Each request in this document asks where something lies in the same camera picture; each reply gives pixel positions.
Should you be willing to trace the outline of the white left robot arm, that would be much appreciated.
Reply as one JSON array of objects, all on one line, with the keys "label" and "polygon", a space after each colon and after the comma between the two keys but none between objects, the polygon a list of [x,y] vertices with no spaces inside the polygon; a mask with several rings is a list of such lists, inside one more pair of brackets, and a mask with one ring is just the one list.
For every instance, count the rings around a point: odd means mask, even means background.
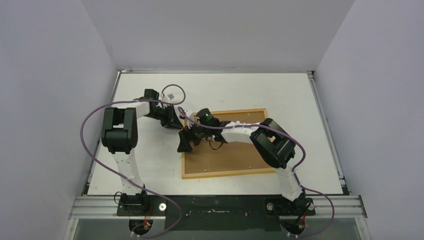
[{"label": "white left robot arm", "polygon": [[142,117],[158,120],[166,129],[181,130],[173,94],[145,89],[144,95],[119,106],[106,107],[103,114],[101,143],[112,155],[122,183],[120,203],[129,205],[136,215],[149,210],[145,184],[139,173],[135,148],[138,144],[138,119]]}]

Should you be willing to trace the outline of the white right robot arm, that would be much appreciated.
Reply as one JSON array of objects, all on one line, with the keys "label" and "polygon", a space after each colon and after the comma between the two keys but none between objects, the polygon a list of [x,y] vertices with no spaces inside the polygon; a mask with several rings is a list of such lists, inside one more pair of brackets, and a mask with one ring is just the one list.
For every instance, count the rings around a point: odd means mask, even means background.
[{"label": "white right robot arm", "polygon": [[208,108],[196,114],[178,107],[179,117],[186,120],[186,126],[179,131],[177,152],[190,153],[193,146],[202,140],[221,144],[252,144],[264,162],[277,170],[281,195],[284,197],[282,207],[290,215],[296,214],[303,207],[300,196],[303,188],[295,176],[289,161],[295,157],[295,148],[299,143],[293,139],[273,119],[266,118],[258,123],[240,121],[220,121]]}]

